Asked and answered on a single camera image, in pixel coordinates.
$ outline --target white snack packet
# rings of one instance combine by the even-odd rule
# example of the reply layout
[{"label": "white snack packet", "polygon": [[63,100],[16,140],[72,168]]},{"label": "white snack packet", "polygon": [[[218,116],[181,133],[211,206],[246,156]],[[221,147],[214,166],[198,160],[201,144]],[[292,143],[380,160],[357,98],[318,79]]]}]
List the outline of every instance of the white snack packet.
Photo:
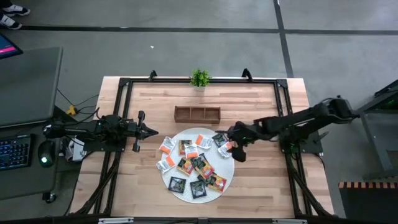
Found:
[{"label": "white snack packet", "polygon": [[162,145],[159,147],[159,150],[163,151],[167,155],[170,155],[175,145],[176,142],[172,138],[166,136],[166,138],[164,138],[163,140]]},{"label": "white snack packet", "polygon": [[204,148],[204,149],[209,149],[211,147],[211,144],[213,143],[214,139],[204,137],[203,135],[199,134],[196,144],[197,146]]},{"label": "white snack packet", "polygon": [[227,159],[231,156],[231,154],[229,152],[227,152],[228,149],[232,148],[232,144],[227,142],[225,144],[223,144],[223,146],[219,147],[217,149],[217,151],[220,153],[220,155],[224,158]]},{"label": "white snack packet", "polygon": [[156,163],[156,167],[164,174],[169,171],[171,168],[175,167],[175,163],[170,156],[167,156],[165,159],[160,160]]},{"label": "white snack packet", "polygon": [[198,148],[195,143],[184,144],[184,146],[185,146],[185,158],[192,159],[199,156]]}]

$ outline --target small potted plant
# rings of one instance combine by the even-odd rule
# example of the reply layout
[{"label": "small potted plant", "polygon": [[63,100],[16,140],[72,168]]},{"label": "small potted plant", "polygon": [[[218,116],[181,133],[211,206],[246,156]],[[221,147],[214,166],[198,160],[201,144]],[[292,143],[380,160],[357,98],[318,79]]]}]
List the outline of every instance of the small potted plant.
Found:
[{"label": "small potted plant", "polygon": [[192,71],[191,84],[196,91],[205,91],[205,87],[209,84],[209,72],[206,70],[194,69]]}]

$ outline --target keyboard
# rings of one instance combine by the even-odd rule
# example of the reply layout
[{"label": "keyboard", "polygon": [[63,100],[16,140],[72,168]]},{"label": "keyboard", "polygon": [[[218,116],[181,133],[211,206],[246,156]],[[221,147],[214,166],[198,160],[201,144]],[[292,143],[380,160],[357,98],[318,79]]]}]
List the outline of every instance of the keyboard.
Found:
[{"label": "keyboard", "polygon": [[0,170],[30,166],[32,135],[0,138]]}]

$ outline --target concrete floor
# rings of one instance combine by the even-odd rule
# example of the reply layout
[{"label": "concrete floor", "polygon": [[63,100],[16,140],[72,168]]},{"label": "concrete floor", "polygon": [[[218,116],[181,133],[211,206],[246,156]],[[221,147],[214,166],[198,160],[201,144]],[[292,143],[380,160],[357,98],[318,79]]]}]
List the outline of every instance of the concrete floor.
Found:
[{"label": "concrete floor", "polygon": [[[111,26],[277,29],[273,0],[15,0],[32,9],[27,26]],[[394,0],[279,0],[285,29],[398,30]],[[286,77],[279,34],[193,32],[71,32],[2,30],[22,49],[62,46],[59,89],[72,102],[98,93],[105,75],[187,76],[205,68],[213,76]],[[294,77],[304,78],[310,104],[342,95],[358,108],[397,79],[397,35],[286,35]],[[67,109],[60,96],[57,105]],[[380,169],[359,120],[330,125],[322,141],[335,213],[345,217],[339,181],[360,181]],[[27,209],[0,210],[0,219],[63,215],[76,172],[57,181],[63,192],[46,205],[39,195],[1,201]]]}]

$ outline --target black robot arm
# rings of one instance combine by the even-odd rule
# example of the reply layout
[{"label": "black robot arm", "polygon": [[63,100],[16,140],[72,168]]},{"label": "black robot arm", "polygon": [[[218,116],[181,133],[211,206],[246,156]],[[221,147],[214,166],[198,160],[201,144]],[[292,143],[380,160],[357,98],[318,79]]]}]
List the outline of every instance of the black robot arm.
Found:
[{"label": "black robot arm", "polygon": [[255,119],[254,124],[238,121],[227,131],[217,131],[217,133],[226,133],[230,141],[236,142],[236,146],[231,149],[232,157],[244,162],[246,153],[243,147],[259,139],[269,141],[279,136],[279,141],[299,144],[320,128],[331,123],[350,123],[357,117],[347,100],[328,98],[313,107],[287,116]]},{"label": "black robot arm", "polygon": [[85,143],[86,151],[115,151],[115,148],[124,149],[124,140],[127,137],[136,139],[133,151],[139,152],[139,141],[158,134],[144,124],[145,113],[138,112],[138,123],[133,119],[122,119],[117,115],[106,115],[90,122],[64,123],[54,121],[44,127],[46,138],[61,138],[76,136]]}]

